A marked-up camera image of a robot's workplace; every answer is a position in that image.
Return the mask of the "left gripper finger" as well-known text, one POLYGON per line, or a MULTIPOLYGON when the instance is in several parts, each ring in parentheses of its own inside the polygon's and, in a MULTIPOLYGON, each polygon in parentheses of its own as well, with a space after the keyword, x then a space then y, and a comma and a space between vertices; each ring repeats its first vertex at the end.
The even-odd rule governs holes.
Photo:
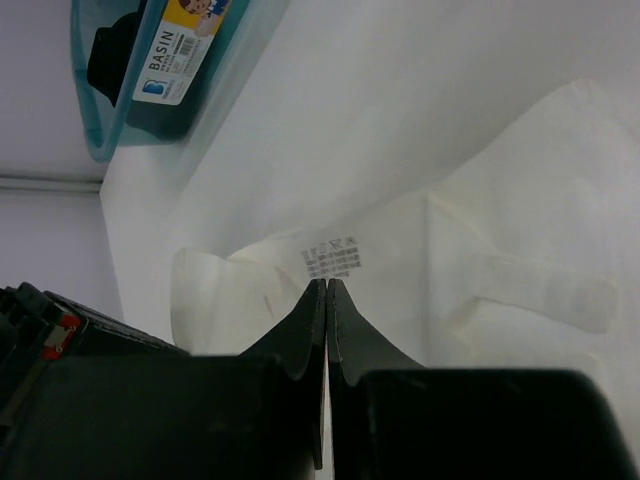
POLYGON ((563 369, 427 368, 328 284, 338 479, 635 479, 604 395, 563 369))

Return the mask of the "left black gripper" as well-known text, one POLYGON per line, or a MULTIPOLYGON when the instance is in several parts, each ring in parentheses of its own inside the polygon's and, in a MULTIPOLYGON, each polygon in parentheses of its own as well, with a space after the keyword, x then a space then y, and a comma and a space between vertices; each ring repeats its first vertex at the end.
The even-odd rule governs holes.
POLYGON ((310 479, 323 466, 325 321, 314 280, 244 352, 186 356, 55 292, 3 288, 1 475, 310 479), (104 355, 48 369, 12 427, 52 362, 104 355))

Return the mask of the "white bra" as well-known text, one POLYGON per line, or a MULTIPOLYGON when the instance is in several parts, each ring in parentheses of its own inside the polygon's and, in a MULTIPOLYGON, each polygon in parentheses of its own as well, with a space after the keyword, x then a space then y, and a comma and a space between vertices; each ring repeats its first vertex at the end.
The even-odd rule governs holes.
POLYGON ((434 366, 639 362, 639 146, 595 83, 564 86, 440 181, 231 255, 174 258, 171 326, 193 353, 238 352, 307 282, 434 366))

